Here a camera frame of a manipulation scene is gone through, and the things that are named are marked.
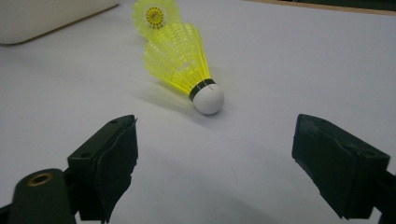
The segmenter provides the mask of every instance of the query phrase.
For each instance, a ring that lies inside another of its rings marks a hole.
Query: white table
[[[177,1],[225,92],[205,117],[145,70],[133,3],[0,47],[0,206],[23,177],[64,170],[106,122],[134,114],[140,158],[110,223],[377,223],[376,210],[339,219],[290,153],[305,113],[388,153],[395,174],[396,17]]]

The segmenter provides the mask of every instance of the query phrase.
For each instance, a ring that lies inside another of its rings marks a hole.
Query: black band
[[[195,95],[200,91],[203,87],[208,86],[210,84],[216,84],[216,82],[212,78],[204,79],[200,83],[198,83],[194,88],[192,88],[190,92],[190,100],[193,100]]]

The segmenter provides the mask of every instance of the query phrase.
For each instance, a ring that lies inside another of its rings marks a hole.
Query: white rubber ball tip
[[[192,103],[203,114],[214,114],[221,110],[224,104],[224,93],[218,84],[210,84],[199,90]]]

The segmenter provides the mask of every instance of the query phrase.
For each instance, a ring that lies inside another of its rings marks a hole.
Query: yellow shuttlecock
[[[221,109],[223,91],[210,77],[201,36],[192,24],[169,23],[158,30],[143,60],[153,76],[188,94],[201,113]]]
[[[147,39],[166,24],[180,22],[175,0],[138,0],[132,17],[139,34]]]

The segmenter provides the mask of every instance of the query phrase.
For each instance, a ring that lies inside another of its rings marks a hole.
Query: white container
[[[114,7],[119,0],[0,0],[0,44],[17,44]]]

